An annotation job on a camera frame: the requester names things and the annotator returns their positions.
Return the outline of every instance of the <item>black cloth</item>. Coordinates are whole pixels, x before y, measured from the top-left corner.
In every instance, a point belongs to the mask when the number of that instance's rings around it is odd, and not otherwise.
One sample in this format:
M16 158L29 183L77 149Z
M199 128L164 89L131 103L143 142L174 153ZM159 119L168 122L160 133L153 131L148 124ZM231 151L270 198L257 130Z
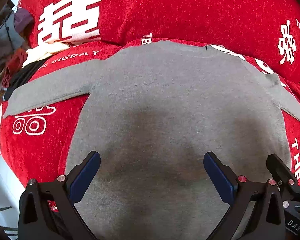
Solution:
M7 88L6 93L3 96L4 101L8 101L11 97L12 93L18 87L28 83L30 78L38 71L38 69L49 59L45 58L39 61L32 62L22 69L20 69L17 73L15 73L10 79L10 86Z

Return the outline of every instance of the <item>floor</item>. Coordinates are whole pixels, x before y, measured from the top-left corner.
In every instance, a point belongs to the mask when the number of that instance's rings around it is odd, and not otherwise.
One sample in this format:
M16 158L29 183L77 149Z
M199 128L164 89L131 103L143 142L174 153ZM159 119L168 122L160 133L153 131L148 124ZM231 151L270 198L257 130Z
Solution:
M0 155L0 208L12 206L12 208L0 212L1 226L18 227L19 199L24 190L25 188Z

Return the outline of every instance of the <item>cream-colored cloth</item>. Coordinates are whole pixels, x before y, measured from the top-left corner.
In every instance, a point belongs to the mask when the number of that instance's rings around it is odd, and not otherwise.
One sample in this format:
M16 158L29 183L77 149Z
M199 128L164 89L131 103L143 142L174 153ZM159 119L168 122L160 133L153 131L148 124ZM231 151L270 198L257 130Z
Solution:
M69 48L69 45L64 44L60 41L57 41L53 44L42 43L39 46L28 49L26 53L28 54L27 60L22 64L22 67L28 65L29 63L45 59L50 57L60 51L66 50Z

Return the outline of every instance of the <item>red blanket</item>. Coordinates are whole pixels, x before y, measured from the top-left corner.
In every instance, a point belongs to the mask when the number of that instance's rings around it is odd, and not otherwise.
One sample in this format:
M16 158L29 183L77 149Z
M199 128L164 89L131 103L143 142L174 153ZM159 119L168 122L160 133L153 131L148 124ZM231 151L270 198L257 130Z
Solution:
M247 55L244 58L259 70L281 75L285 88L300 102L300 7L295 0L20 0L18 6L34 16L32 47L57 40L73 45L91 41L51 57L32 80L162 37L197 46L203 44L191 41L221 44ZM23 185L30 178L48 181L64 173L86 99L0 117L0 152ZM300 183L300 122L283 116L292 172Z

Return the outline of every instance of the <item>metal screw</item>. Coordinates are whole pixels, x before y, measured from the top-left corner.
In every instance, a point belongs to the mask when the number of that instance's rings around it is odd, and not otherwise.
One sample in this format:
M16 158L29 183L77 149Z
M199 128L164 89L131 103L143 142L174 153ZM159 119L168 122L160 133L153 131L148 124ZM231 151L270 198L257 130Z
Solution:
M283 204L284 208L288 208L288 206L289 206L289 202L286 200L282 204Z
M275 185L275 180L274 179L269 179L269 184L274 186Z
M28 183L29 183L29 185L34 184L35 183L35 179L30 179Z
M64 181L65 179L66 179L66 176L65 176L65 175L60 175L60 176L57 178L57 180L60 181L60 182Z
M247 181L247 178L246 178L245 176L240 175L240 176L238 177L238 180L239 180L240 182L246 182L246 181Z

